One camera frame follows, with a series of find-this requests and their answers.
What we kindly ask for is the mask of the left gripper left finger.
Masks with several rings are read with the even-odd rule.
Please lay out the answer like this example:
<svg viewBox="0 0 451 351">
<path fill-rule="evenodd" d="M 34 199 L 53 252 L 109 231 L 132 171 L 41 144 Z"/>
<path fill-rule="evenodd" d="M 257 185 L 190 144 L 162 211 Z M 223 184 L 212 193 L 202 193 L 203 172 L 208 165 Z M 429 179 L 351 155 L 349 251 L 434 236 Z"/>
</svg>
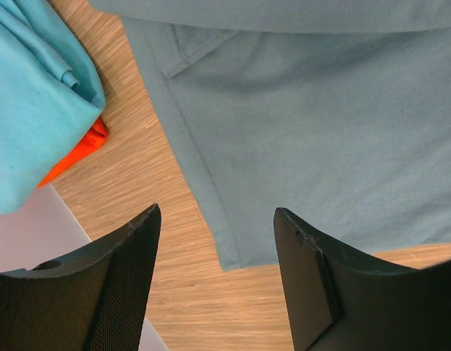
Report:
<svg viewBox="0 0 451 351">
<path fill-rule="evenodd" d="M 0 350 L 138 350 L 161 223 L 153 204 L 73 252 L 0 273 Z"/>
</svg>

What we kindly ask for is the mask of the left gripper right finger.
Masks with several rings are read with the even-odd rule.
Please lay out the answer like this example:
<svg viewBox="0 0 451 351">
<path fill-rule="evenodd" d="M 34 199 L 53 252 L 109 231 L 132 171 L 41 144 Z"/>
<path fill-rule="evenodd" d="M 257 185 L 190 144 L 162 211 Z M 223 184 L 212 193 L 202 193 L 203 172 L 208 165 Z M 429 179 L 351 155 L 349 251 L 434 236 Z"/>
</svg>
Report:
<svg viewBox="0 0 451 351">
<path fill-rule="evenodd" d="M 285 208 L 273 224 L 296 350 L 451 350 L 451 259 L 390 263 Z"/>
</svg>

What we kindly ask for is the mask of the grey blue t shirt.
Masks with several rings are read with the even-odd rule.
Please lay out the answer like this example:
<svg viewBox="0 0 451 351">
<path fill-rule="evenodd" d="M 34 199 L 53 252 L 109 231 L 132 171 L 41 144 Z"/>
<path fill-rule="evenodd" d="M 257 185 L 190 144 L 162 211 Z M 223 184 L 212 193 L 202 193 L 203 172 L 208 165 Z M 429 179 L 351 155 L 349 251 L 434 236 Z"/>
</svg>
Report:
<svg viewBox="0 0 451 351">
<path fill-rule="evenodd" d="M 451 1 L 93 1 L 120 17 L 226 270 L 273 213 L 364 252 L 451 242 Z"/>
</svg>

